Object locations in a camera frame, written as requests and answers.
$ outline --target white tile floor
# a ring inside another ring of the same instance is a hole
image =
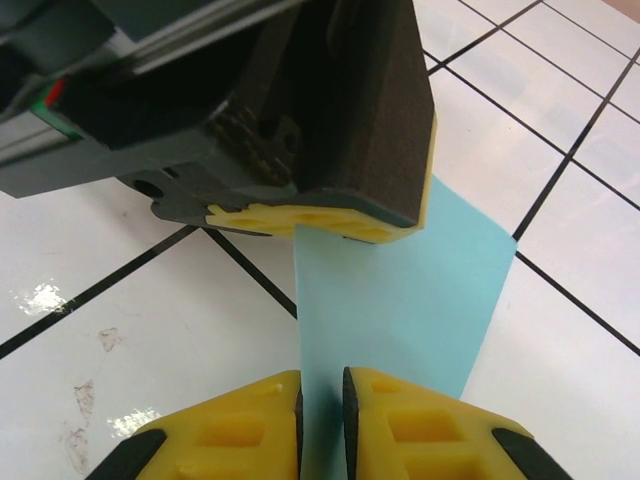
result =
[[[521,235],[464,399],[575,479],[637,479],[640,25],[599,0],[533,3],[415,0],[436,174]],[[180,226],[147,207],[114,180],[0,195],[3,478],[83,478],[145,421],[298,366],[295,321],[211,238],[154,258]],[[228,238],[295,300],[290,242]]]

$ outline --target floor stain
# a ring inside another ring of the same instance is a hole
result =
[[[117,328],[109,328],[98,334],[98,339],[102,343],[105,352],[110,352],[113,347],[122,343],[122,337],[118,333]]]
[[[88,422],[93,413],[93,403],[95,401],[93,380],[89,380],[81,387],[73,387],[74,394],[76,396],[76,402],[78,402],[78,408],[84,419]]]
[[[89,443],[84,428],[79,428],[67,437],[65,443],[71,465],[80,475],[89,474]]]

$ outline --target red marking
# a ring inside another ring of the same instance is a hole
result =
[[[44,104],[46,107],[50,107],[56,102],[56,100],[58,100],[58,97],[62,93],[62,90],[64,90],[64,84],[66,83],[66,81],[66,78],[61,78],[53,84],[53,87],[51,87],[51,90],[49,90],[49,93],[44,99]]]

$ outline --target blue sheet of paper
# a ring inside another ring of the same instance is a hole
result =
[[[437,178],[428,208],[423,231],[388,245],[296,229],[303,480],[347,478],[345,366],[462,393],[516,243]]]

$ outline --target black grout line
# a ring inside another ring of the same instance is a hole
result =
[[[520,18],[522,15],[524,15],[525,13],[527,13],[529,10],[531,10],[533,7],[535,7],[536,5],[539,5],[540,3],[542,3],[542,0],[535,0],[533,3],[531,3],[530,5],[526,6],[525,8],[523,8],[522,10],[520,10],[519,12],[517,12],[516,14],[512,15],[511,17],[507,18],[504,22],[500,23],[499,25],[496,25],[495,27],[493,27],[491,30],[489,30],[487,33],[485,33],[484,35],[482,35],[479,38],[476,38],[473,42],[471,42],[469,45],[467,45],[466,47],[461,48],[460,50],[458,50],[456,53],[450,55],[448,58],[445,58],[442,62],[440,62],[437,66],[435,66],[434,68],[432,68],[429,73],[435,73],[438,70],[440,70],[441,68],[447,66],[449,63],[453,62],[456,58],[464,55],[465,53],[467,53],[469,50],[471,50],[473,47],[479,45],[480,43],[484,42],[487,38],[489,38],[490,36],[492,36],[494,33],[502,30],[504,27],[506,27],[507,25],[509,25],[511,22],[513,22],[514,20]]]
[[[282,291],[275,283],[273,283],[269,277],[267,277],[262,271],[256,267],[251,260],[245,257],[240,250],[238,250],[233,243],[231,243],[222,233],[218,230],[203,229],[204,232],[209,235],[214,242],[231,257],[235,262],[244,269],[258,284],[264,288],[269,295],[271,295],[276,302],[291,314],[295,319],[298,318],[298,308],[296,304]]]
[[[15,352],[18,348],[20,348],[27,342],[33,340],[35,337],[37,337],[47,329],[53,327],[55,324],[57,324],[61,320],[64,320],[70,314],[72,314],[79,308],[86,305],[89,301],[96,298],[105,290],[111,288],[113,285],[115,285],[116,283],[120,282],[124,278],[131,275],[133,272],[135,272],[140,267],[149,263],[151,260],[156,258],[161,253],[173,247],[176,243],[180,242],[184,238],[191,235],[193,232],[196,231],[196,229],[197,229],[196,227],[192,227],[192,226],[182,227],[173,235],[170,235],[169,237],[162,240],[160,243],[151,247],[146,252],[142,253],[141,255],[138,255],[129,263],[120,267],[118,270],[106,276],[105,278],[103,278],[93,286],[89,287],[84,292],[77,295],[75,298],[72,298],[71,300],[66,302],[64,305],[60,306],[53,312],[41,318],[30,327],[27,327],[22,332],[18,333],[17,335],[14,335],[12,338],[10,338],[6,342],[4,342],[2,345],[0,345],[0,360],[6,357],[7,355]]]
[[[612,193],[614,193],[615,195],[617,195],[618,197],[620,197],[622,200],[624,200],[625,202],[627,202],[629,205],[631,205],[633,208],[635,208],[636,210],[640,210],[640,205],[638,205],[637,203],[635,203],[633,200],[631,200],[629,197],[627,197],[625,194],[623,194],[622,192],[620,192],[619,190],[617,190],[616,188],[614,188],[611,184],[605,182],[602,178],[600,178],[598,175],[596,175],[595,173],[593,173],[591,170],[589,170],[587,167],[585,167],[582,163],[580,163],[579,161],[577,161],[575,158],[571,159],[571,163],[573,165],[575,165],[576,167],[578,167],[580,170],[582,170],[583,172],[585,172],[587,175],[589,175],[590,177],[594,178],[595,180],[597,180],[598,182],[600,182],[602,185],[604,185],[605,187],[607,187],[609,190],[611,190]]]
[[[486,21],[491,22],[493,25],[498,25],[496,22],[494,22],[493,20],[491,20],[489,17],[485,16],[483,13],[479,12],[478,10],[476,10],[474,7],[472,7],[471,5],[465,3],[464,0],[458,0],[458,2],[460,2],[461,4],[463,4],[465,7],[467,7],[468,9],[470,9],[471,11],[473,11],[474,13],[478,14],[479,16],[481,16],[482,18],[484,18]],[[545,62],[547,62],[550,65],[553,65],[554,67],[556,67],[558,70],[560,70],[562,73],[564,73],[567,77],[570,77],[572,80],[574,80],[576,83],[582,85],[584,88],[586,88],[587,90],[589,90],[591,93],[593,93],[595,96],[597,96],[599,99],[603,99],[604,96],[598,92],[596,92],[593,88],[591,88],[589,85],[587,85],[586,83],[584,83],[582,80],[579,80],[578,78],[574,77],[571,73],[567,72],[564,68],[560,67],[560,65],[554,63],[553,61],[551,61],[550,59],[548,59],[547,57],[545,57],[544,55],[542,55],[540,52],[538,52],[535,48],[527,45],[526,43],[524,43],[522,40],[520,40],[518,37],[516,37],[515,35],[513,35],[511,32],[509,32],[508,30],[502,30],[502,32],[506,35],[508,35],[509,37],[511,37],[513,40],[515,40],[516,42],[518,42],[520,45],[522,45],[523,47],[525,47],[527,50],[535,53],[538,57],[542,58]]]
[[[549,140],[547,137],[545,137],[544,135],[542,135],[540,132],[538,132],[536,129],[534,129],[533,127],[531,127],[529,124],[527,124],[524,120],[520,119],[519,117],[517,117],[516,115],[514,115],[513,113],[511,113],[509,110],[507,110],[505,107],[503,107],[502,105],[500,105],[497,101],[495,101],[493,98],[491,98],[489,95],[487,95],[486,93],[484,93],[482,90],[480,90],[478,87],[476,87],[475,85],[473,85],[471,82],[469,82],[469,80],[467,80],[466,78],[464,78],[462,75],[460,75],[459,73],[457,73],[455,70],[452,70],[450,67],[445,66],[444,69],[449,72],[451,75],[453,75],[454,77],[456,77],[458,80],[460,80],[462,83],[464,83],[465,85],[467,85],[469,88],[471,88],[474,92],[478,93],[479,95],[481,95],[485,100],[487,100],[489,103],[491,103],[492,105],[494,105],[496,108],[498,108],[501,112],[503,112],[504,114],[508,115],[510,118],[512,118],[513,120],[515,120],[517,123],[519,123],[520,125],[522,125],[524,128],[526,128],[527,130],[529,130],[531,133],[533,133],[536,137],[538,137],[540,140],[542,140],[544,143],[546,143],[547,145],[549,145],[551,148],[553,148],[556,152],[561,153],[562,155],[565,155],[565,151],[562,150],[560,147],[558,147],[555,143],[553,143],[551,140]]]
[[[640,348],[638,348],[631,340],[622,335],[618,330],[613,328],[609,323],[607,323],[600,315],[587,307],[584,303],[578,300],[575,295],[569,292],[566,288],[560,285],[557,281],[549,276],[546,272],[544,272],[540,267],[538,267],[535,263],[525,257],[519,251],[516,252],[516,258],[518,258],[522,263],[524,263],[527,267],[537,273],[542,279],[544,279],[549,285],[554,287],[558,292],[560,292],[567,300],[573,303],[576,307],[582,310],[585,314],[591,317],[598,325],[604,328],[607,332],[613,335],[616,339],[618,339],[623,345],[625,345],[629,350],[631,350],[636,355],[640,356]]]
[[[611,87],[611,90],[609,90],[607,95],[604,97],[604,99],[602,100],[602,102],[600,103],[596,111],[593,113],[587,125],[584,127],[582,132],[580,132],[580,135],[578,135],[578,138],[576,139],[574,144],[571,146],[571,148],[567,152],[567,155],[562,160],[557,170],[553,173],[553,175],[551,176],[547,184],[544,186],[544,188],[542,189],[542,191],[540,192],[536,200],[533,202],[533,205],[531,205],[531,208],[529,209],[525,217],[522,219],[522,222],[520,222],[520,225],[518,225],[518,228],[516,228],[515,232],[513,233],[513,238],[516,241],[520,241],[520,239],[526,232],[527,228],[529,228],[529,225],[531,225],[531,222],[533,221],[534,217],[540,211],[542,204],[545,202],[545,200],[551,193],[551,190],[553,190],[553,187],[555,187],[556,183],[558,183],[558,180],[560,179],[560,176],[567,168],[567,165],[569,165],[569,162],[573,159],[574,155],[576,154],[576,152],[578,151],[578,149],[580,148],[584,140],[587,138],[587,135],[589,135],[589,132],[595,125],[596,121],[602,114],[603,110],[609,104],[611,97],[613,97],[613,95],[616,93],[616,91],[622,84],[622,81],[625,79],[625,77],[631,70],[631,67],[633,67],[635,61],[638,59],[639,56],[640,56],[640,49],[638,49],[638,51],[635,53],[633,58],[629,60],[629,63],[627,64],[625,69],[622,71],[622,73],[620,74],[616,82],[613,84],[613,86]]]
[[[622,113],[625,117],[633,120],[634,122],[640,124],[640,120],[637,119],[636,117],[634,117],[633,115],[631,115],[630,113],[625,112],[624,110],[622,110],[619,106],[617,106],[615,103],[611,103],[609,102],[609,105],[611,105],[613,108],[615,108],[616,110],[618,110],[620,113]]]
[[[626,58],[627,60],[631,60],[631,57],[629,55],[627,55],[624,52],[621,52],[620,50],[618,50],[616,47],[614,47],[613,45],[611,45],[609,42],[607,42],[606,40],[603,40],[602,38],[600,38],[599,36],[597,36],[595,33],[587,30],[585,27],[583,27],[582,25],[580,25],[578,22],[576,22],[575,20],[572,20],[571,18],[567,17],[564,13],[562,13],[560,10],[553,8],[551,5],[549,5],[546,2],[542,2],[542,4],[547,7],[550,8],[551,10],[553,10],[554,12],[556,12],[558,15],[560,15],[561,17],[565,18],[566,20],[569,20],[571,23],[573,23],[576,27],[580,28],[580,30],[584,30],[585,32],[587,32],[589,35],[591,35],[594,38],[597,38],[598,40],[600,40],[602,43],[604,43],[607,47],[615,50],[616,52],[618,52],[620,55],[622,55],[624,58]]]

